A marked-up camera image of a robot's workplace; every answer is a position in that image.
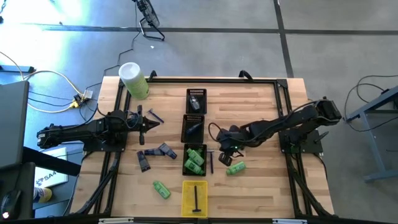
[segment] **wooden table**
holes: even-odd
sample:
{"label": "wooden table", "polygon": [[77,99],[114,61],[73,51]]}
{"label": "wooden table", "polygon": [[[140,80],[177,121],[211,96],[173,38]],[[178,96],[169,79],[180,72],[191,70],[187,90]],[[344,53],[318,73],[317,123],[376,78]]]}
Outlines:
{"label": "wooden table", "polygon": [[[119,77],[104,77],[98,100],[99,109],[103,113],[113,110],[118,83]],[[288,84],[293,109],[308,101],[303,79],[291,78],[288,79]],[[215,150],[215,173],[211,174],[208,164],[206,177],[182,175],[183,143],[180,138],[187,88],[207,89],[204,144],[207,144],[208,149]],[[121,110],[125,96],[126,93],[123,93]],[[218,143],[209,137],[207,130],[210,122],[228,129],[232,124],[240,126],[260,119],[277,118],[275,94],[271,85],[151,83],[148,98],[141,101],[132,99],[130,110],[136,111],[137,105],[142,105],[144,111],[153,108],[165,123],[145,134],[146,143],[143,146],[139,145],[138,133],[129,133],[119,167],[113,217],[180,217],[183,180],[208,181],[208,217],[294,217],[286,161],[280,152],[278,135],[275,134],[259,147],[245,148],[244,157],[234,159],[233,164],[244,161],[247,169],[238,175],[226,176],[226,166],[218,161]],[[155,120],[151,115],[147,114],[147,117]],[[211,132],[217,135],[218,130],[213,127]],[[163,142],[178,155],[176,160],[167,156],[147,156],[152,169],[142,173],[136,152],[159,147]],[[103,157],[104,153],[95,152],[81,165],[71,212],[81,208],[98,186]],[[311,154],[303,154],[303,164],[308,187],[324,208],[333,213],[321,162]],[[154,180],[163,182],[169,188],[172,193],[169,199],[164,200],[154,190]],[[106,204],[108,188],[104,192],[103,207]],[[300,208],[304,211],[302,193],[299,190],[298,196]]]}

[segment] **gray floor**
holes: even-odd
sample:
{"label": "gray floor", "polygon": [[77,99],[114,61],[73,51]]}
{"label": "gray floor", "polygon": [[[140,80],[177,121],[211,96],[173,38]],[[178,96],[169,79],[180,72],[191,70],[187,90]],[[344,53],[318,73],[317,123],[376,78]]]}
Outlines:
{"label": "gray floor", "polygon": [[[117,64],[118,54],[131,46],[131,40],[136,35],[136,32],[42,31],[40,26],[20,25],[58,24],[61,21],[64,25],[75,26],[134,27],[134,5],[130,0],[31,2],[9,1],[3,14],[6,21],[0,26],[0,50],[19,64],[62,72],[80,90],[100,82],[103,70]],[[395,13],[398,3],[394,0],[279,2],[286,29],[398,29]],[[278,28],[272,0],[153,0],[152,3],[161,27]],[[245,69],[254,77],[286,77],[278,34],[168,32],[165,35],[165,42],[147,40],[140,35],[134,43],[135,50],[123,54],[121,62],[139,63],[146,75],[156,70],[162,76],[235,77]],[[361,77],[397,75],[397,42],[398,35],[287,35],[294,77],[304,78],[308,97],[318,99],[327,96],[335,100],[342,112],[349,89]],[[110,70],[106,75],[117,75],[117,70]],[[0,75],[0,83],[18,79],[17,75]],[[398,78],[368,80],[382,88],[392,88],[397,81]],[[73,95],[65,80],[48,74],[32,78],[31,90],[65,97]],[[98,95],[99,87],[94,90]],[[370,100],[380,93],[365,86],[361,87],[361,94]],[[348,111],[362,104],[356,95],[352,95]],[[54,110],[44,105],[37,106]],[[90,113],[87,109],[83,110],[87,118]],[[37,148],[36,132],[50,123],[76,124],[82,121],[78,111],[43,114],[29,109],[25,145]],[[381,128],[379,133],[388,132],[396,124]],[[357,121],[353,125],[362,128]],[[324,160],[336,214],[346,218],[396,222],[398,179],[371,184],[363,182],[364,175],[376,171],[366,133],[357,133],[344,122],[321,130],[330,131],[323,140]],[[394,163],[398,153],[385,151],[393,146],[396,146],[394,142],[386,142],[385,149],[381,150],[390,166],[398,168]],[[56,206],[41,208],[37,215],[59,215],[65,205]]]}

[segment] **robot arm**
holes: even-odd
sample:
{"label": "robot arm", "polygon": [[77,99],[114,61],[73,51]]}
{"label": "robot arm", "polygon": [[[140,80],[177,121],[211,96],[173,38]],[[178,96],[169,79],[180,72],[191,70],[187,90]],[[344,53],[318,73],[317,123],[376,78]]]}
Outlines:
{"label": "robot arm", "polygon": [[246,146],[258,147],[275,133],[286,129],[297,133],[290,135],[289,141],[291,144],[300,144],[301,141],[306,139],[307,134],[314,129],[319,126],[335,125],[340,119],[341,115],[335,103],[325,98],[306,103],[290,114],[272,121],[255,121],[241,127],[232,125],[229,130],[220,129],[215,139],[215,141],[221,143],[220,151],[222,153],[218,160],[224,165],[230,166],[232,157],[243,156],[238,151],[239,149],[242,150]]}
{"label": "robot arm", "polygon": [[126,134],[131,131],[140,132],[139,142],[143,145],[143,134],[158,126],[159,123],[142,117],[141,105],[138,106],[137,113],[126,113],[120,110],[113,111],[103,118],[81,125],[55,126],[51,124],[37,133],[37,145],[42,149],[48,149],[70,141],[94,143],[97,146],[115,145],[123,141],[126,138]]}

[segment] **yellow tray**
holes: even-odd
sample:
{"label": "yellow tray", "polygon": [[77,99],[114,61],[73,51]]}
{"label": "yellow tray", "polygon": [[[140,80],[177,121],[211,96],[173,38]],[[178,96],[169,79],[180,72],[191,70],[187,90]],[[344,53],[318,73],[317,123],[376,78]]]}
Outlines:
{"label": "yellow tray", "polygon": [[[197,187],[198,209],[195,209],[195,186]],[[184,180],[182,182],[181,216],[187,218],[207,218],[207,181]]]}

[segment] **white cable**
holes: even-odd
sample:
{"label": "white cable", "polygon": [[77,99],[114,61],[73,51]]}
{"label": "white cable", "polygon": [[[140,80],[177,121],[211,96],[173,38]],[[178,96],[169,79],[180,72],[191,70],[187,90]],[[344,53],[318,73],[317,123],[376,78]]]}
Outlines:
{"label": "white cable", "polygon": [[[0,51],[0,54],[6,56],[6,58],[8,58],[10,61],[12,61],[12,62],[14,63],[14,65],[15,65],[15,66],[18,68],[18,70],[19,70],[19,73],[20,73],[20,75],[21,75],[22,81],[24,81],[25,78],[26,78],[26,80],[28,80],[32,75],[38,74],[38,73],[40,73],[40,72],[52,72],[52,73],[55,73],[55,74],[57,74],[57,75],[62,76],[64,79],[66,79],[67,82],[72,86],[72,88],[73,88],[79,95],[83,96],[83,94],[80,93],[80,92],[77,90],[77,88],[74,86],[74,84],[73,84],[64,74],[61,74],[61,73],[55,72],[55,71],[51,71],[51,70],[42,70],[42,71],[36,71],[36,72],[31,73],[31,74],[29,74],[29,75],[27,75],[27,76],[24,77],[24,75],[22,74],[21,68],[19,68],[18,64],[17,64],[13,59],[11,59],[10,57],[8,57],[6,54],[4,54],[4,53],[1,52],[1,51]],[[70,109],[70,106],[68,106],[67,108],[62,109],[62,110],[59,110],[59,111],[46,111],[46,110],[38,109],[38,108],[32,106],[30,103],[28,103],[27,105],[28,105],[29,107],[31,107],[32,109],[34,109],[34,110],[37,110],[37,111],[40,111],[40,112],[44,112],[44,113],[61,113],[61,112],[64,112],[64,111]]]}

